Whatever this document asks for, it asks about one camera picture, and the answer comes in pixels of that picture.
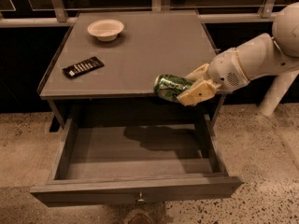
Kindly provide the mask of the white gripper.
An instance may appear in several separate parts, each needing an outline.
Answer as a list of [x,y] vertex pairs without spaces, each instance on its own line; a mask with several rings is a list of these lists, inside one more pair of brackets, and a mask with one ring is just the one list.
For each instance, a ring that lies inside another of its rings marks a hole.
[[199,66],[185,78],[194,83],[177,97],[182,105],[197,105],[209,100],[215,96],[218,88],[221,92],[231,92],[249,84],[236,48],[218,54],[211,64]]

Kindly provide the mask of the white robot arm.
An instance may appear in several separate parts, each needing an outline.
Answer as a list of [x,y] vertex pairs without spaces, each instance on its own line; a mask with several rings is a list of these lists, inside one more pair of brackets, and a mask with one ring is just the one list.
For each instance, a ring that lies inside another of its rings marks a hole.
[[186,78],[189,89],[178,96],[183,105],[197,105],[218,92],[236,91],[259,77],[292,72],[299,67],[299,3],[283,8],[275,17],[272,33],[218,54]]

